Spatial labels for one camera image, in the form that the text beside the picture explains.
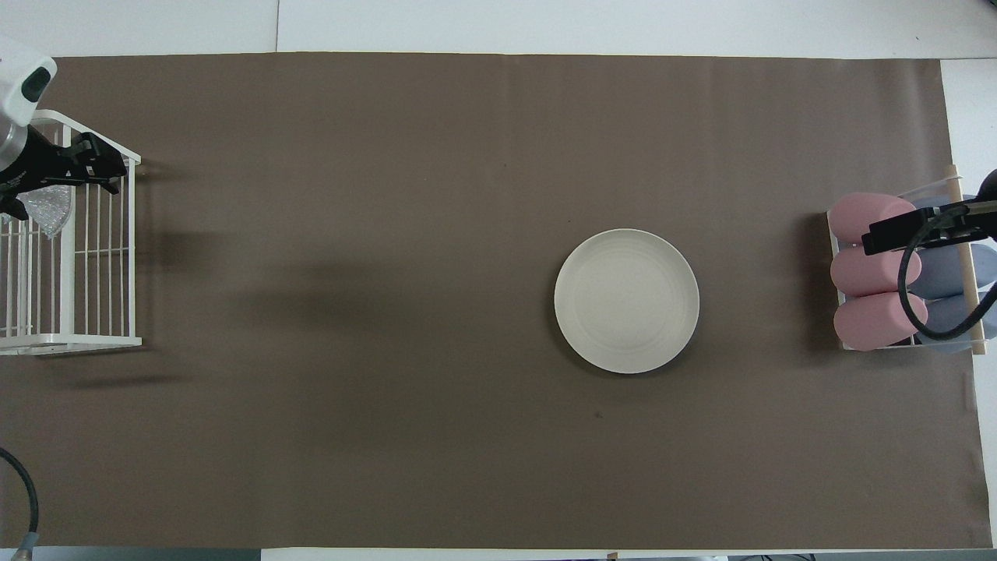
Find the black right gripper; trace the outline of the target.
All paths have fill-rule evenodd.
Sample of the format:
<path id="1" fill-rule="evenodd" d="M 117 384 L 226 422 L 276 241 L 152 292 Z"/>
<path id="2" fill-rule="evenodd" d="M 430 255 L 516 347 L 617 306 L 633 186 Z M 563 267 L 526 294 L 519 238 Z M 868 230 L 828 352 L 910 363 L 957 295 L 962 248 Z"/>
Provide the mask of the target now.
<path id="1" fill-rule="evenodd" d="M 862 235 L 867 256 L 905 249 L 911 239 L 935 216 L 935 210 L 912 210 L 880 221 L 873 221 Z M 937 207 L 937 246 L 996 238 L 996 171 L 990 171 L 977 195 L 969 201 Z"/>

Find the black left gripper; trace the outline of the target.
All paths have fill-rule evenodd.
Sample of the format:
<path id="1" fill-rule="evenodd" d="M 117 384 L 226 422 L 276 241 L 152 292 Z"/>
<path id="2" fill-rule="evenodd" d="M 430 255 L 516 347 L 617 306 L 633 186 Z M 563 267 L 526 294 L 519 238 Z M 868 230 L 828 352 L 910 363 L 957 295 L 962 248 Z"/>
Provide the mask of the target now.
<path id="1" fill-rule="evenodd" d="M 70 145 L 69 168 L 56 146 L 36 129 L 15 129 L 2 148 L 1 213 L 27 221 L 26 207 L 16 196 L 51 185 L 70 185 L 70 177 L 99 185 L 109 194 L 121 191 L 128 174 L 120 150 L 95 132 L 79 132 Z"/>

